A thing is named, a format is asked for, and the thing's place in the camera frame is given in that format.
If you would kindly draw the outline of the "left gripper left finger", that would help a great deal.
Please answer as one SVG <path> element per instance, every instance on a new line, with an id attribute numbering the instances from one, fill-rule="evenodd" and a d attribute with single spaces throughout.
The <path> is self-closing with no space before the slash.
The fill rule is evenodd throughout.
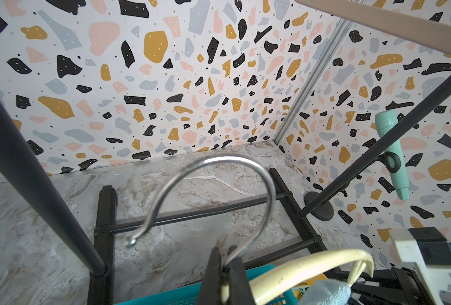
<path id="1" fill-rule="evenodd" d="M 195 305 L 221 305 L 221 289 L 222 257 L 219 249 L 214 247 L 210 253 Z"/>

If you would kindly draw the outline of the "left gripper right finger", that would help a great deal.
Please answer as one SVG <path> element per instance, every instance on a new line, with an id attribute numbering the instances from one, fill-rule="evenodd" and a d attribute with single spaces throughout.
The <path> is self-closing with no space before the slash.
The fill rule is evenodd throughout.
<path id="1" fill-rule="evenodd" d="M 228 269 L 230 305 L 255 305 L 249 279 L 241 258 L 235 258 Z"/>

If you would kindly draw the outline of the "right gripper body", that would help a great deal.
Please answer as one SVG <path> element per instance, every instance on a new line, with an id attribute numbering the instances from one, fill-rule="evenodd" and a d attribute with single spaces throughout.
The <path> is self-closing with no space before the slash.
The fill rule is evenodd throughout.
<path id="1" fill-rule="evenodd" d="M 351 286 L 348 304 L 433 304 L 417 274 L 407 268 L 363 272 Z"/>

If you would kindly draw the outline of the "cream plastic hanger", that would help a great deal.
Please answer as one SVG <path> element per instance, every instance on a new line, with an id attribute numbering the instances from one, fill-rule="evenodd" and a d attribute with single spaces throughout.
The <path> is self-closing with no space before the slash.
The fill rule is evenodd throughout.
<path id="1" fill-rule="evenodd" d="M 255 161 L 267 169 L 276 168 L 287 188 L 303 207 L 303 195 L 313 189 L 303 176 L 276 157 Z M 130 167 L 131 178 L 117 188 L 119 220 L 140 221 L 148 213 L 159 187 L 172 174 L 191 163 L 190 158 L 148 163 Z M 166 197 L 159 213 L 164 216 L 226 207 L 240 200 L 260 197 L 266 192 L 263 180 L 253 170 L 235 163 L 209 165 L 182 179 Z M 117 235 L 115 303 L 131 301 L 170 291 L 201 280 L 213 247 L 223 258 L 232 245 L 238 245 L 255 231 L 266 204 L 242 208 L 214 216 L 156 226 L 131 249 L 120 243 L 128 233 Z M 372 252 L 339 216 L 322 222 L 309 221 L 328 250 L 345 248 Z M 266 230 L 243 254 L 244 262 L 257 259 L 302 241 L 300 233 L 280 201 L 276 201 Z"/>

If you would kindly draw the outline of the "light teal towel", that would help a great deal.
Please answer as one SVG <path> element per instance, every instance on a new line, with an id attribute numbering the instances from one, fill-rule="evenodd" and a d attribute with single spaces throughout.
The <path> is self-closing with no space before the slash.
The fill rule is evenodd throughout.
<path id="1" fill-rule="evenodd" d="M 337 280 L 317 280 L 307 289 L 298 305 L 331 304 L 344 305 L 351 297 L 351 287 Z"/>

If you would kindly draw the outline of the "beige plastic hanger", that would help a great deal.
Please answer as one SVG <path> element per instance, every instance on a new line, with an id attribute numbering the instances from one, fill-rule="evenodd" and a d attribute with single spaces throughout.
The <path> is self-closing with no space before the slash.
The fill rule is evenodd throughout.
<path id="1" fill-rule="evenodd" d="M 299 0 L 299 4 L 451 55 L 451 26 L 354 1 Z"/>

